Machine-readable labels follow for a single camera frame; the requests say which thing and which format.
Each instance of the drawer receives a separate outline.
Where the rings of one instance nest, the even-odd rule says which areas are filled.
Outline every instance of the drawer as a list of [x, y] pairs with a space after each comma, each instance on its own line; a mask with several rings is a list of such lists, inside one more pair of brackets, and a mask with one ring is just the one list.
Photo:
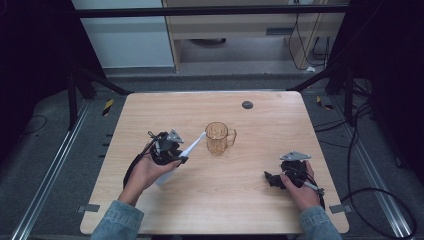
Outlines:
[[[168, 7], [243, 6], [243, 5], [287, 5], [288, 0], [164, 0]], [[268, 28], [291, 29], [295, 14], [248, 14], [170, 16], [168, 26], [173, 39], [263, 37]]]

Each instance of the black curtain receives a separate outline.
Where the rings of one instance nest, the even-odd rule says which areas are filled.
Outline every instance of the black curtain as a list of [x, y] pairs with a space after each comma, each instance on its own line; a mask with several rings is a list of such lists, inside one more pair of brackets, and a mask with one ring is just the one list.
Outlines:
[[80, 19], [45, 14], [74, 9], [70, 0], [0, 1], [2, 166], [37, 102], [66, 90], [71, 71], [82, 66], [106, 78]]
[[[354, 44], [346, 55], [354, 77], [371, 81], [370, 103], [380, 126], [400, 164], [415, 170], [424, 183], [424, 1], [351, 3], [367, 8], [346, 14], [331, 57], [336, 59], [346, 46]], [[329, 86], [343, 87], [344, 70], [340, 68], [330, 78]]]

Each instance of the person's right hand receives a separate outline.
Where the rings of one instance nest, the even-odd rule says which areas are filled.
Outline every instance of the person's right hand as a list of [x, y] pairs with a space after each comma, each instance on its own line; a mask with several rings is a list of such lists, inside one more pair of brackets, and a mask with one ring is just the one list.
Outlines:
[[[314, 172], [312, 170], [309, 161], [306, 161], [306, 169], [308, 174], [313, 178]], [[280, 174], [281, 181], [283, 181], [284, 186], [290, 192], [294, 202], [296, 203], [297, 208], [300, 211], [303, 211], [307, 208], [314, 206], [321, 206], [318, 194], [315, 190], [303, 185], [301, 188], [296, 187], [284, 173]]]

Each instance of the hand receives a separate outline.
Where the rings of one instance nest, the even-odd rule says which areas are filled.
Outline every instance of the hand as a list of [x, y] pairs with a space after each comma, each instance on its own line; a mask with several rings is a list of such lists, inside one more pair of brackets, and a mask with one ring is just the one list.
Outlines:
[[[314, 171], [312, 170], [309, 161], [306, 161], [306, 170], [308, 174], [313, 178]], [[300, 211], [303, 211], [307, 208], [314, 206], [321, 206], [318, 194], [315, 190], [303, 185], [301, 188], [297, 188], [284, 173], [280, 174], [281, 181], [283, 181], [284, 186], [290, 192], [294, 202], [296, 203], [297, 208]]]
[[181, 161], [173, 161], [167, 165], [157, 165], [150, 154], [135, 165], [128, 179], [127, 185], [119, 196], [118, 200], [135, 206], [141, 193], [149, 188], [160, 176], [172, 171]]

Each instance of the white cabinet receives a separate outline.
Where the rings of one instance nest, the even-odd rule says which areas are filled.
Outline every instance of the white cabinet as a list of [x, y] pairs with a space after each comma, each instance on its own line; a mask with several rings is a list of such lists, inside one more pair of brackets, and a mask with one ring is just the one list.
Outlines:
[[[161, 0], [72, 0], [76, 9], [160, 8]], [[164, 17], [81, 19], [100, 64], [108, 72], [174, 68]]]

